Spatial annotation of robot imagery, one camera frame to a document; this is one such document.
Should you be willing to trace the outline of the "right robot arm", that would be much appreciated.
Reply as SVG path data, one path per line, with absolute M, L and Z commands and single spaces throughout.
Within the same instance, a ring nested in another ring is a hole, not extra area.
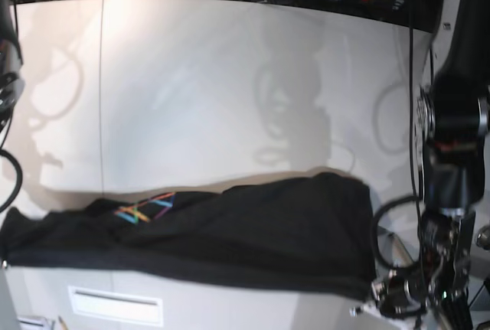
M 23 57 L 18 40 L 17 7 L 15 1 L 12 3 L 13 11 L 11 0 L 1 0 L 1 158 L 9 161 L 14 168 L 15 184 L 10 195 L 1 203 L 1 212 L 11 206 L 23 182 L 23 172 L 18 160 L 5 149 L 15 107 L 25 88 L 20 74 Z

